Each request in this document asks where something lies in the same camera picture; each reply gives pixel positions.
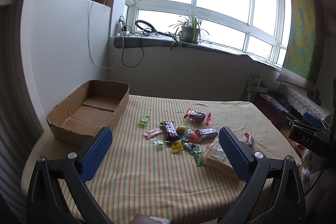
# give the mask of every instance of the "cardboard box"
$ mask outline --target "cardboard box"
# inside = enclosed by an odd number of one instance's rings
[[[55,138],[82,147],[102,127],[116,127],[128,97],[128,84],[91,80],[55,106],[47,122]]]

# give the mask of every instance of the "round yellow candy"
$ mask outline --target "round yellow candy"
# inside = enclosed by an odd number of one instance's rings
[[[181,135],[181,134],[183,134],[186,130],[187,130],[187,127],[186,127],[186,126],[178,126],[178,127],[176,128],[176,133],[179,134],[179,135]]]

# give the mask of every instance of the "silver bolt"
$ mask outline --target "silver bolt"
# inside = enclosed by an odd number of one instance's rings
[[[69,159],[74,159],[77,157],[77,154],[75,152],[71,152],[69,155],[68,155],[68,158]]]
[[[286,159],[290,162],[293,162],[294,161],[294,158],[292,156],[287,156]]]
[[[37,162],[43,162],[45,160],[44,156],[38,157],[37,158]]]
[[[257,158],[259,158],[259,159],[261,159],[261,158],[264,157],[264,154],[261,153],[261,152],[255,152],[254,155],[255,155]]]

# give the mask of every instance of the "spider plant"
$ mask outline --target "spider plant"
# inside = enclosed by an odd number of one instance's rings
[[[201,23],[204,19],[198,19],[192,10],[189,10],[189,12],[190,12],[190,19],[191,19],[190,21],[186,17],[180,16],[180,17],[183,17],[183,19],[178,20],[178,23],[169,26],[169,27],[174,26],[174,29],[176,29],[174,34],[169,32],[170,37],[174,39],[174,42],[172,43],[170,50],[172,50],[174,45],[176,44],[179,45],[180,42],[184,42],[185,40],[184,33],[188,31],[187,28],[193,29],[192,30],[193,36],[192,36],[191,43],[195,43],[195,41],[197,41],[198,36],[199,36],[199,40],[201,40],[200,31],[204,30],[201,28]]]

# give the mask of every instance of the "potted plant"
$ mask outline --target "potted plant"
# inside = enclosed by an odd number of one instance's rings
[[[189,11],[190,11],[191,21],[189,21],[186,17],[184,17],[185,20],[178,20],[178,23],[169,26],[169,27],[174,26],[174,29],[176,28],[176,31],[174,34],[169,33],[170,36],[175,41],[172,44],[172,47],[176,43],[179,44],[178,39],[180,40],[180,42],[187,42],[187,43],[192,43],[192,44],[198,44],[199,43],[198,38],[199,40],[201,40],[200,30],[204,30],[201,28],[201,23],[204,19],[198,19],[192,10],[189,10]]]

